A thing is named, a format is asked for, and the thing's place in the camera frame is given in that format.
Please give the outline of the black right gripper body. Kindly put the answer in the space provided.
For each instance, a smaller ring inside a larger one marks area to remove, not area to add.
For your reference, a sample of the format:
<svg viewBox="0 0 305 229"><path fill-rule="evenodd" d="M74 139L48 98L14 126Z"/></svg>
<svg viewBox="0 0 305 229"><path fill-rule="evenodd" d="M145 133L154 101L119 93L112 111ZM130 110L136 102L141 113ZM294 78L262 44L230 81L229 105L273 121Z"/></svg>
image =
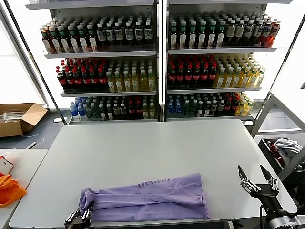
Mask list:
<svg viewBox="0 0 305 229"><path fill-rule="evenodd" d="M285 215L285 210L283 210L281 204L277 199L279 193L278 190L272 189L270 184L258 184L260 190L251 190L250 195L258 200L267 215Z"/></svg>

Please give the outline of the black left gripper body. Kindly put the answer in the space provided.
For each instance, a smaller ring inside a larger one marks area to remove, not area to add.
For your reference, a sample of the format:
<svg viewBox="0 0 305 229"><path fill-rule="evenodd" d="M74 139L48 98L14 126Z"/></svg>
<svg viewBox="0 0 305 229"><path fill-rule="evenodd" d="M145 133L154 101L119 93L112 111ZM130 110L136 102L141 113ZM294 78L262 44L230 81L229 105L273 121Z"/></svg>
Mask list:
<svg viewBox="0 0 305 229"><path fill-rule="evenodd" d="M82 219L81 217L76 217L64 222L64 226L66 229L89 229L91 226L91 218Z"/></svg>

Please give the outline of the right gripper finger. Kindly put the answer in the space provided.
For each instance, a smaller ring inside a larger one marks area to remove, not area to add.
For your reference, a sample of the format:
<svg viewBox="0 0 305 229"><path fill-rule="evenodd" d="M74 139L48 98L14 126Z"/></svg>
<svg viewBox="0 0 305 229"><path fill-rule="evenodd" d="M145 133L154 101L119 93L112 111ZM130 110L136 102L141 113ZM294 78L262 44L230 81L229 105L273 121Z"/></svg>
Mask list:
<svg viewBox="0 0 305 229"><path fill-rule="evenodd" d="M260 165L260 169L261 169L266 181L271 186L271 189L274 191L279 191L278 179L273 178L271 173L263 165Z"/></svg>
<svg viewBox="0 0 305 229"><path fill-rule="evenodd" d="M240 185L242 188L248 193L251 194L252 192L259 192L261 188L258 185L254 184L251 180L249 180L240 165L238 165L238 172L239 177L241 179Z"/></svg>

